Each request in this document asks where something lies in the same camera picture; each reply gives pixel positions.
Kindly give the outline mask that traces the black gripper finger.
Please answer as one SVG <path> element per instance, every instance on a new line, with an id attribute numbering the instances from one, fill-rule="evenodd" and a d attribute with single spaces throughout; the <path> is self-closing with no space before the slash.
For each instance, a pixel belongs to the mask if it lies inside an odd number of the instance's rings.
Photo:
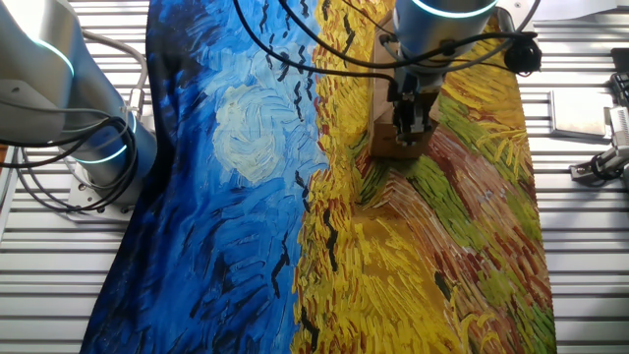
<path id="1" fill-rule="evenodd" d="M 426 143 L 434 133 L 435 122 L 430 118 L 429 112 L 421 109 L 416 116 L 415 131 L 416 142 Z"/>
<path id="2" fill-rule="evenodd" d="M 396 126 L 396 142 L 401 146 L 412 146 L 415 143 L 413 136 L 414 113 L 407 108 L 395 108 L 393 123 Z"/>

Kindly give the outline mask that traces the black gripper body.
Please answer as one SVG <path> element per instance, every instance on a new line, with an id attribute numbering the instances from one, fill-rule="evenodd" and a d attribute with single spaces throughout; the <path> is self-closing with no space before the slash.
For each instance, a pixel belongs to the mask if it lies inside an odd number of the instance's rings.
<path id="1" fill-rule="evenodd" d="M 387 100 L 394 104 L 413 101 L 431 107 L 443 85 L 443 73 L 423 73 L 411 69 L 394 70 L 394 83 L 389 85 Z"/>

